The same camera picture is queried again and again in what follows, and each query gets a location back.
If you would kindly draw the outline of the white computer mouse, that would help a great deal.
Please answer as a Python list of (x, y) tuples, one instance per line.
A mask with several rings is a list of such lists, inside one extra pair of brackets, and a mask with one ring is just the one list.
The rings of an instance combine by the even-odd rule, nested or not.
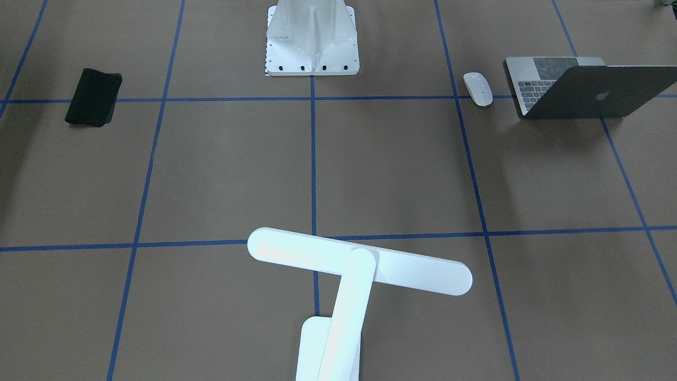
[(477, 106), (487, 107), (493, 103), (491, 87), (480, 72), (464, 73), (463, 81), (472, 101)]

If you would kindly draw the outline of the grey laptop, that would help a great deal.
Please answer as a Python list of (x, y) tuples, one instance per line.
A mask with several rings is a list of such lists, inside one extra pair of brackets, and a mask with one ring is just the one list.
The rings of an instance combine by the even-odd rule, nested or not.
[(676, 67), (608, 66), (599, 57), (507, 57), (525, 119), (624, 118), (675, 84)]

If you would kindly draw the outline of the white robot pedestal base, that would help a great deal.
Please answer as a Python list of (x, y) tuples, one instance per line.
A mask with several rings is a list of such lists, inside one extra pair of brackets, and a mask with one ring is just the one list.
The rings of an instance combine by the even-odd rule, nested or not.
[(278, 1), (267, 15), (266, 75), (360, 72), (355, 10), (344, 1)]

